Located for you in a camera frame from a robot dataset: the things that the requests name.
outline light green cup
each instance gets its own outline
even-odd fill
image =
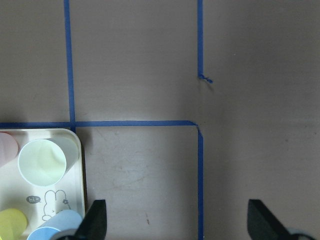
[[[47,187],[59,182],[78,156],[78,147],[70,139],[36,139],[21,149],[18,168],[21,176],[30,184]]]
[[[18,240],[27,228],[27,218],[18,209],[0,211],[0,240]]]

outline scuff mark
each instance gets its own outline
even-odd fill
[[[147,223],[148,225],[150,225],[150,221],[149,221],[149,218],[148,218],[148,214],[147,214],[147,213],[145,213],[145,217],[146,217],[146,223]]]
[[[142,181],[144,178],[145,178],[145,177],[143,176],[143,177],[140,177],[140,178],[138,178],[138,179],[136,179],[136,180],[133,180],[133,181],[130,181],[130,182],[121,184],[121,185],[116,185],[116,184],[114,183],[114,182],[115,182],[115,179],[113,179],[113,180],[112,180],[112,185],[113,185],[114,187],[108,188],[108,189],[106,189],[106,190],[108,191],[108,190],[113,190],[113,189],[119,189],[119,188],[125,187],[125,186],[127,186],[127,185],[134,184],[134,183],[136,183],[136,182]]]

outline yellow cup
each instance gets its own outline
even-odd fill
[[[27,218],[18,209],[0,211],[0,240],[18,240],[27,228]]]

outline tray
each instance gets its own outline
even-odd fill
[[[18,143],[19,151],[35,139],[65,137],[73,140],[79,149],[79,158],[55,185],[37,187],[26,182],[18,170],[18,156],[0,167],[0,211],[8,208],[21,210],[28,220],[27,229],[19,240],[28,235],[56,213],[71,209],[85,216],[85,195],[81,143],[78,136],[64,128],[0,129]]]

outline plastic cup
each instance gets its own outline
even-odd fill
[[[18,209],[0,211],[0,240],[17,240],[27,228],[27,218]]]
[[[0,167],[13,160],[18,153],[16,140],[5,132],[0,132]]]
[[[63,210],[30,233],[26,240],[50,240],[59,232],[79,227],[82,217],[73,210]]]
[[[47,187],[59,182],[78,157],[78,147],[71,139],[36,139],[21,149],[18,168],[28,183]]]

